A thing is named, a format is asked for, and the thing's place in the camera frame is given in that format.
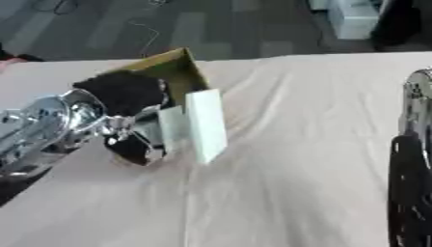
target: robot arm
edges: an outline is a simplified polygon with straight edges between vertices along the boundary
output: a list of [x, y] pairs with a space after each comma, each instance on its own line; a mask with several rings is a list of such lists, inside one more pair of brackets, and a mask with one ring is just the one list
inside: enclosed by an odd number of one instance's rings
[[389, 238], [391, 247], [432, 246], [432, 70], [404, 85], [400, 135], [391, 143]]
[[121, 71], [0, 113], [0, 181], [43, 173], [95, 136], [126, 140], [137, 120], [167, 103], [166, 92], [161, 80]]

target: open box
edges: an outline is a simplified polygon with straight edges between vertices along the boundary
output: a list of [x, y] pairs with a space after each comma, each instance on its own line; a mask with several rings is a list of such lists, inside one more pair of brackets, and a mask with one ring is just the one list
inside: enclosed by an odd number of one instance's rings
[[157, 124], [146, 127], [146, 133], [158, 136], [167, 153], [191, 140], [198, 162], [207, 164], [224, 150], [227, 135], [219, 90], [209, 89], [188, 49], [152, 56], [122, 69], [168, 83], [175, 107], [158, 111]]

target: table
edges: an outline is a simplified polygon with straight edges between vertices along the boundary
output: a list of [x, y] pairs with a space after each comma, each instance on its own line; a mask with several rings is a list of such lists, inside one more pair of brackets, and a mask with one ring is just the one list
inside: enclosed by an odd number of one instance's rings
[[[21, 107], [130, 61], [28, 63], [2, 75]], [[223, 93], [229, 148], [142, 168], [93, 140], [0, 208], [5, 247], [387, 246], [387, 172], [402, 83], [432, 53], [198, 62]]]

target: wire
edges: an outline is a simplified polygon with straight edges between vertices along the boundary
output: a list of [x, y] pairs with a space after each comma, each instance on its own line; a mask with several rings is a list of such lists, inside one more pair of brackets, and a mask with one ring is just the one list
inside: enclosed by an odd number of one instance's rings
[[[158, 9], [159, 7], [161, 7], [162, 5], [165, 5], [167, 3], [167, 0], [148, 0], [148, 3], [150, 5], [152, 5], [153, 7], [141, 9], [142, 11], [154, 11], [154, 10]], [[132, 26], [144, 27], [153, 33], [153, 36], [151, 37], [151, 39], [148, 42], [146, 42], [146, 44], [140, 50], [139, 55], [142, 58], [147, 57], [149, 47], [157, 40], [157, 38], [159, 38], [160, 32], [157, 31], [156, 29], [150, 28], [146, 23], [137, 23], [133, 20], [129, 20], [127, 23], [132, 25]]]
[[151, 37], [151, 39], [150, 39], [150, 40], [149, 40], [149, 41], [148, 41], [148, 42], [143, 46], [143, 48], [140, 50], [140, 56], [141, 56], [142, 58], [147, 57], [147, 56], [148, 56], [147, 51], [148, 51], [149, 47], [151, 46], [151, 44], [152, 44], [154, 41], [157, 40], [157, 38], [159, 38], [160, 33], [159, 33], [157, 30], [148, 27], [148, 26], [147, 26], [146, 24], [144, 24], [144, 23], [136, 23], [136, 22], [134, 22], [134, 21], [132, 21], [132, 20], [129, 20], [128, 23], [129, 23], [130, 25], [132, 25], [132, 26], [145, 27], [145, 28], [147, 28], [148, 30], [150, 30], [150, 31], [154, 34], [153, 37]]
[[[63, 15], [63, 14], [72, 14], [75, 12], [78, 7], [79, 3], [77, 0], [59, 0], [59, 2], [53, 7], [49, 9], [43, 9], [41, 8], [40, 4], [45, 0], [36, 0], [32, 3], [31, 8], [36, 12], [43, 12], [43, 13], [54, 13], [55, 15]], [[66, 12], [61, 12], [60, 9], [67, 3], [70, 2], [73, 7]]]

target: floor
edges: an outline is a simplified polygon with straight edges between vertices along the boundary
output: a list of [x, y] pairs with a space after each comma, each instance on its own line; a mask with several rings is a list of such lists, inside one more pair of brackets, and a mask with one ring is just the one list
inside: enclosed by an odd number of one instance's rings
[[[161, 6], [155, 5], [160, 0], [74, 0], [79, 7], [70, 14], [41, 12], [57, 1], [4, 1], [5, 48], [48, 61], [139, 58], [181, 46], [199, 60], [374, 51], [367, 41], [336, 39], [326, 15], [311, 13], [306, 0], [170, 0]], [[414, 42], [393, 49], [430, 47]]]

